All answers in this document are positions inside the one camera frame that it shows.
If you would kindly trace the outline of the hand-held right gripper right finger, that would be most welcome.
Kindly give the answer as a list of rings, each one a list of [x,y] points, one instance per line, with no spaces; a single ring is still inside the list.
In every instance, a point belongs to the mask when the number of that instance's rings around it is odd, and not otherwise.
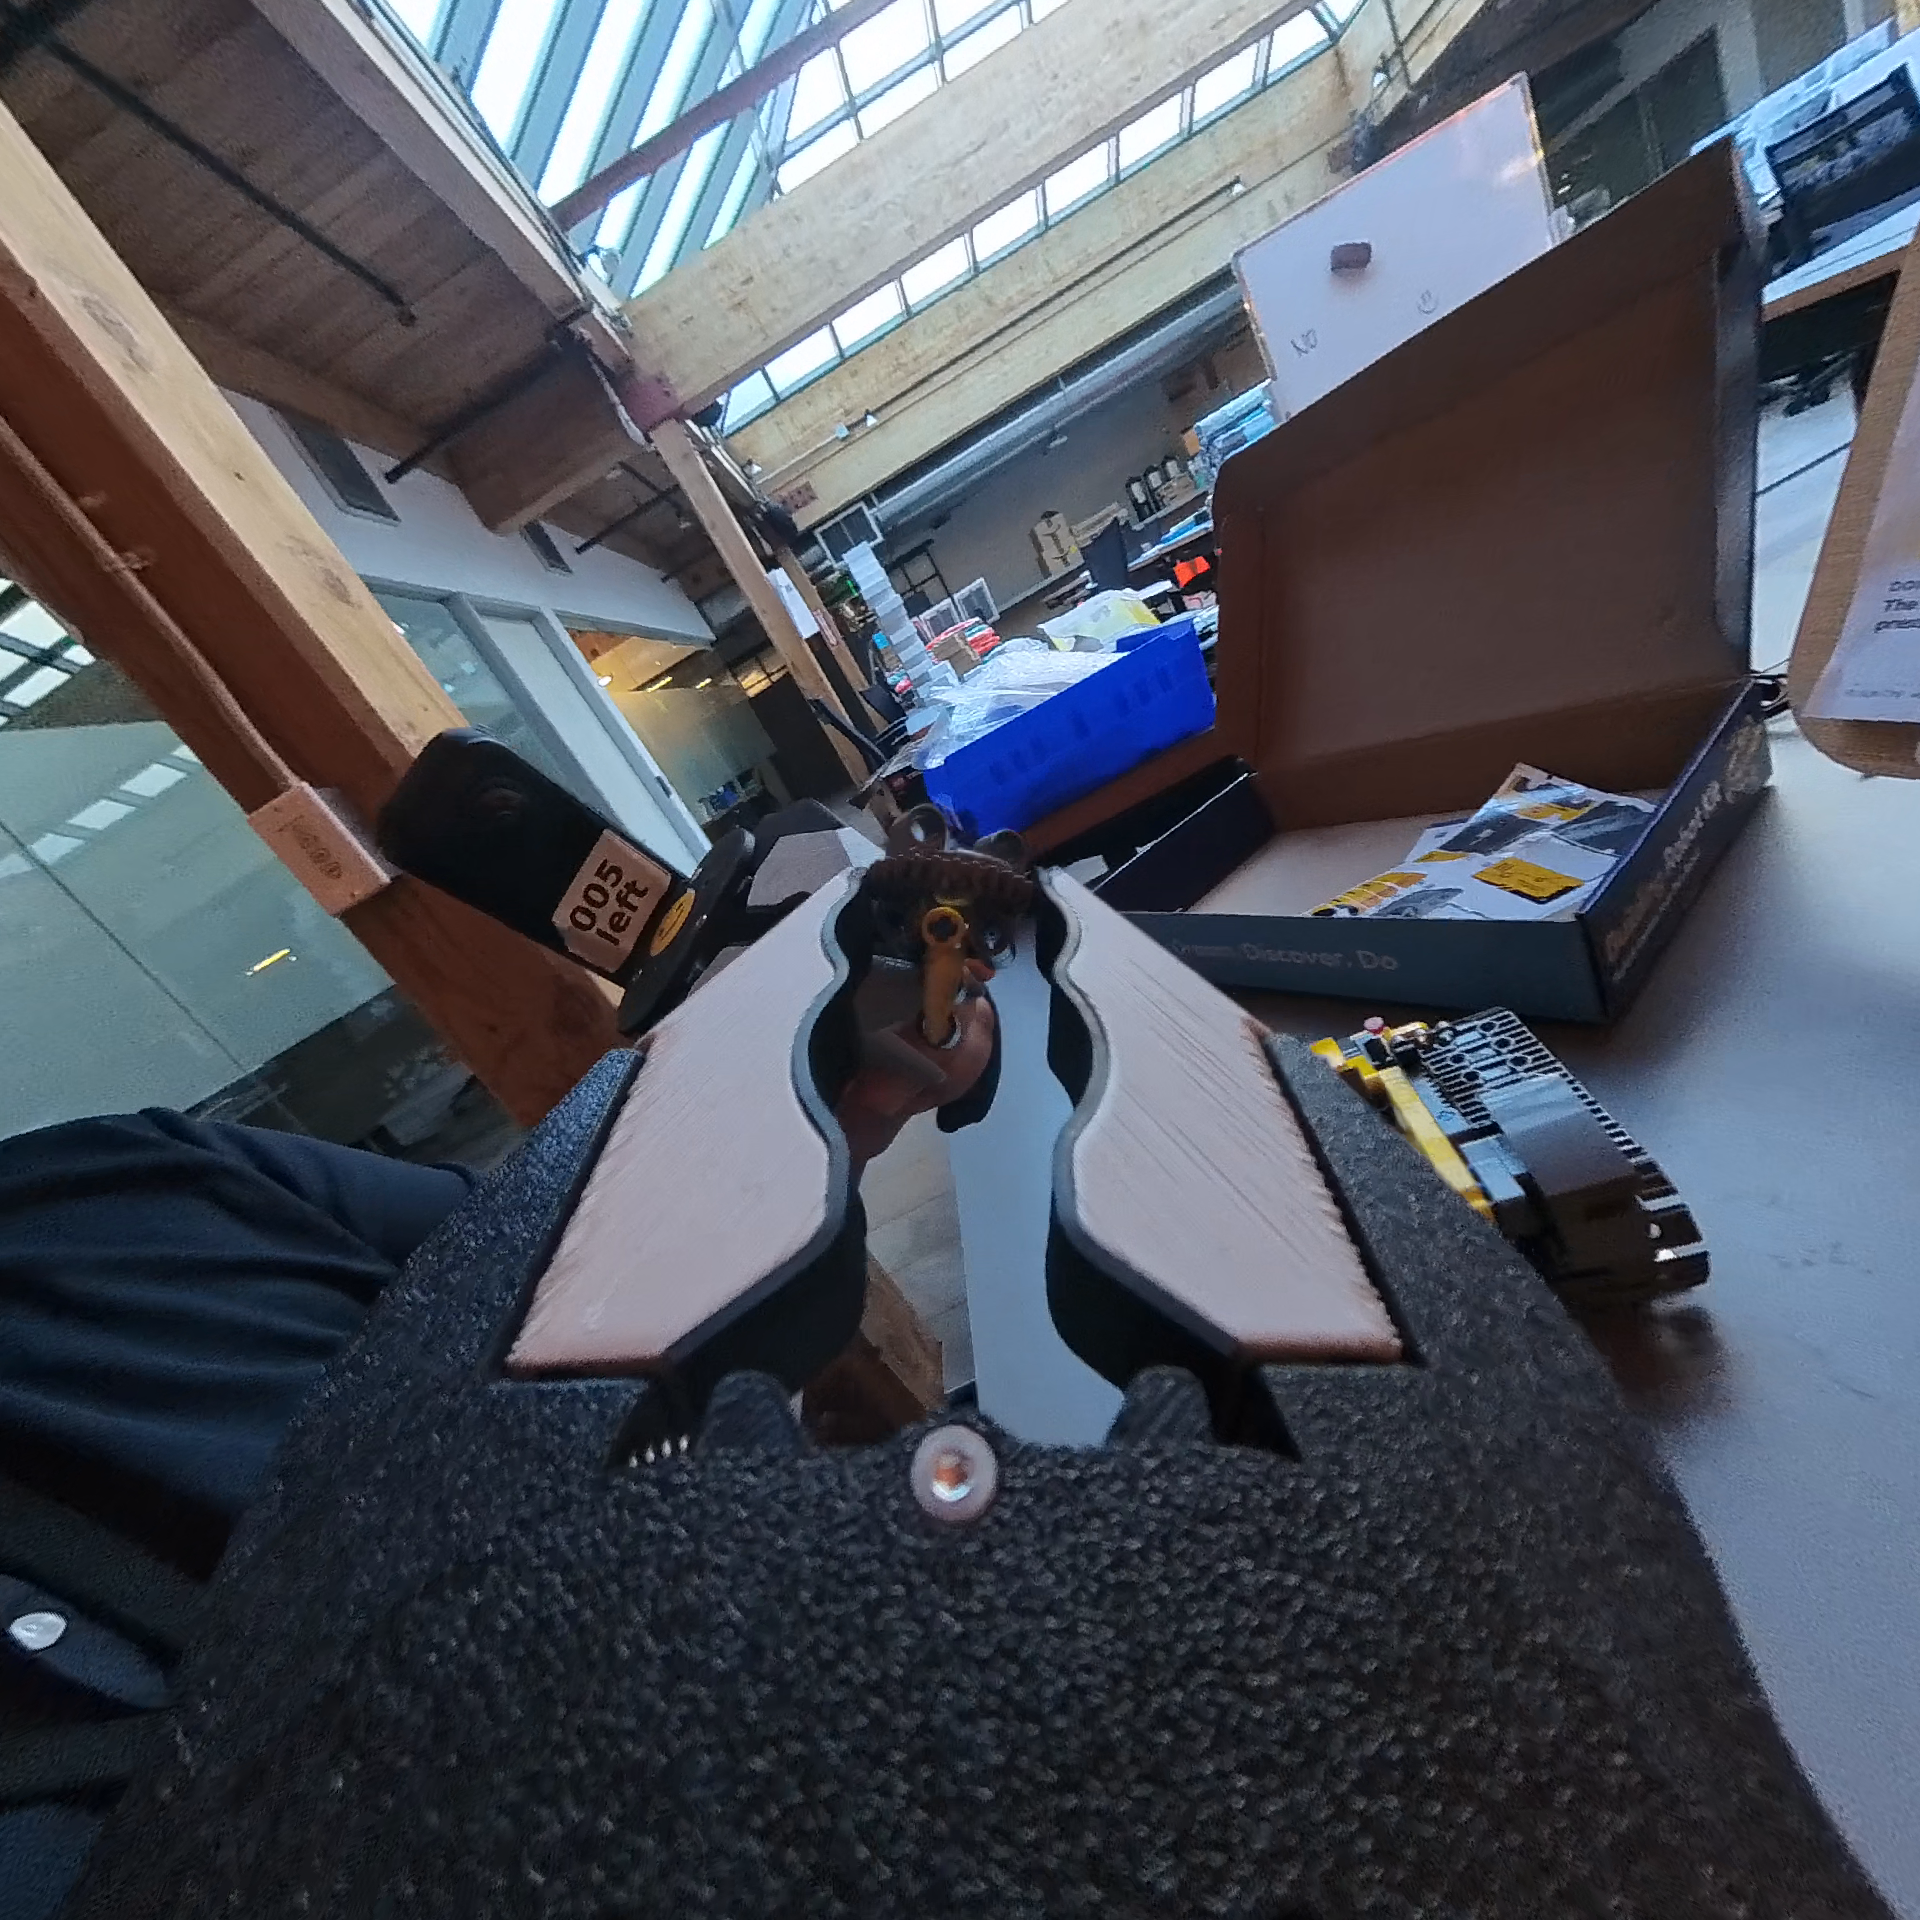
[[[1056,1139],[1046,1302],[1098,1375],[1398,1364],[1401,1334],[1266,1029],[1089,886],[1043,877]]]

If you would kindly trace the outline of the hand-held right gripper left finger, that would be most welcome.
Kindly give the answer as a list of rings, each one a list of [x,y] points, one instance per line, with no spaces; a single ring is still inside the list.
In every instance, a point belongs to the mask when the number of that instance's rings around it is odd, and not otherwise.
[[[837,877],[640,1051],[511,1346],[517,1378],[797,1389],[858,1332],[849,1147],[831,1117],[853,964]]]

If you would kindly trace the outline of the yellow grey toy bulldozer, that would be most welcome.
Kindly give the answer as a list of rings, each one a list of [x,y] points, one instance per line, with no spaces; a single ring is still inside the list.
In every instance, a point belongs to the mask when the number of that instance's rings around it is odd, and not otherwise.
[[[1371,1018],[1310,1053],[1569,1308],[1638,1308],[1710,1280],[1663,1166],[1512,1014]]]

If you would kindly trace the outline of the grey toy gear assembly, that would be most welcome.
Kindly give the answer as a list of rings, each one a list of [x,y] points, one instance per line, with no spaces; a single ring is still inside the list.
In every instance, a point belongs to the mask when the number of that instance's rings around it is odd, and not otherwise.
[[[960,1000],[990,1000],[990,983],[1012,956],[1034,899],[1029,854],[1015,833],[993,833],[973,847],[925,845],[875,864],[858,893],[874,928],[871,966],[855,994],[858,1062],[862,1034],[909,1017],[921,1018],[927,1043],[944,1045]],[[968,1128],[929,1117],[945,1134]]]

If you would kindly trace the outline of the grey desk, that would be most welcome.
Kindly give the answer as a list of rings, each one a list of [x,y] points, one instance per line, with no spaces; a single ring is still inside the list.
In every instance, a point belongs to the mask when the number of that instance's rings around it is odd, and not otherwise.
[[[914,1916],[1914,1916],[1914,786],[1778,786],[1643,1004],[1554,1034],[1716,1284],[1576,1332],[1441,1271],[1413,1381],[1288,1381],[1235,1501],[1043,1491]]]

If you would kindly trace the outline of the person's left hand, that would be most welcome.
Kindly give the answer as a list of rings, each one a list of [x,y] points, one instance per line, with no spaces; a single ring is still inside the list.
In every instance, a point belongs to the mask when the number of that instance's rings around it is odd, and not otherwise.
[[[862,1056],[833,1108],[861,1174],[921,1115],[967,1128],[993,1105],[1001,1065],[993,1000],[960,1000],[944,1045],[925,1039],[919,1017],[862,1034]]]

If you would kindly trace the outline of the navy box base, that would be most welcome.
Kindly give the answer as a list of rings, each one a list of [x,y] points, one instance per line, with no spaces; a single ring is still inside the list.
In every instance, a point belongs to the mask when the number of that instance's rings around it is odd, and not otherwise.
[[[1254,773],[1227,759],[1191,782],[1196,803],[1181,820],[1164,797],[1144,843],[1090,893],[1221,987],[1447,1014],[1503,1005],[1602,1026],[1639,995],[1770,779],[1764,697],[1748,681],[1569,912],[1530,922],[1403,907],[1315,917],[1314,907],[1385,874],[1388,854],[1444,817],[1286,829]]]

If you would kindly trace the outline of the printed booklet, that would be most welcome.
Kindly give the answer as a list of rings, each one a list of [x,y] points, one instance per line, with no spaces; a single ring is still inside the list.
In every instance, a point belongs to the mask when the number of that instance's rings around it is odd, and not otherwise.
[[[1656,802],[1516,766],[1471,817],[1423,829],[1394,868],[1310,909],[1343,922],[1546,926],[1585,909]]]

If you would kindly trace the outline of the blue plastic bin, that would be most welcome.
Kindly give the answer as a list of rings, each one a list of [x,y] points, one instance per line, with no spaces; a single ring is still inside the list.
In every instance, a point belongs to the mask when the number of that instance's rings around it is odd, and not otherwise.
[[[1142,648],[986,733],[934,729],[921,766],[929,803],[971,838],[1029,829],[1216,722],[1210,659],[1188,618]]]

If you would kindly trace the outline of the person's dark blue jacket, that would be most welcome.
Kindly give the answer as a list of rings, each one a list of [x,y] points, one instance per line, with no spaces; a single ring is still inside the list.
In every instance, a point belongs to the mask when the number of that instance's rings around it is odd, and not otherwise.
[[[6,1916],[66,1902],[301,1406],[475,1188],[170,1109],[6,1141]]]

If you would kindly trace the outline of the white plastic bag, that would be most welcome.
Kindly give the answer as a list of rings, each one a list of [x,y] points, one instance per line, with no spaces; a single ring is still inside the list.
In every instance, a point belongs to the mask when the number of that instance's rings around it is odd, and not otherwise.
[[[1164,619],[1129,589],[1105,589],[1043,619],[1034,636],[1003,641],[971,674],[921,697],[949,736],[980,736],[994,719],[1036,707],[1142,648]]]

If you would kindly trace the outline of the open cardboard box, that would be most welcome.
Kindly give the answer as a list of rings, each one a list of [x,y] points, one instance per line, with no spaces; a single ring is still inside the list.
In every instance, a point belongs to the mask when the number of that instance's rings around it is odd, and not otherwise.
[[[1717,144],[1227,459],[1216,731],[1280,829],[1678,779],[1748,645],[1761,255]]]

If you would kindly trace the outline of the instruction sheet board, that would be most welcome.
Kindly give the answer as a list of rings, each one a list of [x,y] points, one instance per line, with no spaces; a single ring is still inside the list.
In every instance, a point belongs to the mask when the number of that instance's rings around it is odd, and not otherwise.
[[[1916,780],[1916,245],[1883,321],[1787,659],[1804,740],[1844,771]]]

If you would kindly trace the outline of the white whiteboard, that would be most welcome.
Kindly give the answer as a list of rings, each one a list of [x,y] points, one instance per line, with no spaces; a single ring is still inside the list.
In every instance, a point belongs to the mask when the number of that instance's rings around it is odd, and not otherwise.
[[[1512,75],[1235,253],[1271,421],[1304,413],[1563,245],[1525,75]]]

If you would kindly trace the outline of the wooden post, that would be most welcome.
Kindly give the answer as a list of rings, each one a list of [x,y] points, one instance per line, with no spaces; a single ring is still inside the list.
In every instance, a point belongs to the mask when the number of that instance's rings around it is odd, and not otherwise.
[[[521,1126],[611,990],[372,854],[455,707],[82,206],[2,115],[6,562],[157,707],[249,834]]]

